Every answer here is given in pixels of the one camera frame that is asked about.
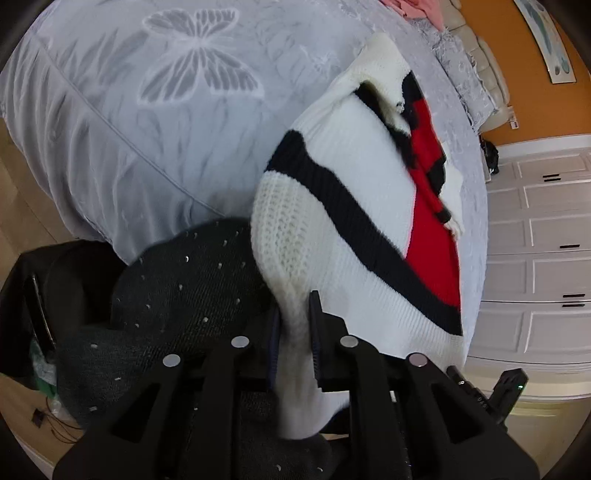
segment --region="bed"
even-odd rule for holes
[[[0,112],[76,236],[127,263],[222,216],[249,216],[292,122],[385,31],[462,172],[462,317],[485,273],[478,136],[425,36],[377,0],[56,0],[0,73]]]

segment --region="wall outlet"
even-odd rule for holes
[[[515,116],[515,109],[510,106],[509,108],[509,124],[512,130],[519,128],[519,122],[517,121],[517,117]]]

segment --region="silver screw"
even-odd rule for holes
[[[340,344],[347,348],[354,348],[359,345],[359,340],[357,340],[354,336],[345,335],[344,337],[341,337]]]
[[[251,341],[248,339],[248,337],[245,337],[244,335],[239,335],[237,337],[234,337],[231,343],[234,348],[244,348],[248,346],[248,344],[251,343]]]
[[[165,367],[176,367],[181,362],[181,358],[176,353],[170,353],[162,359]]]
[[[422,353],[413,353],[408,357],[408,361],[415,367],[424,367],[428,363],[427,357]]]

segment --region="orange wall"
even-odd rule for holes
[[[504,145],[537,138],[591,134],[589,72],[559,26],[576,83],[555,85],[550,82],[538,44],[513,0],[462,0],[462,14],[495,54],[519,122],[516,130],[505,124],[487,132],[487,139]]]

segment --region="pink blanket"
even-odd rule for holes
[[[428,18],[440,31],[445,29],[439,0],[380,0],[387,7],[393,8],[403,17]]]

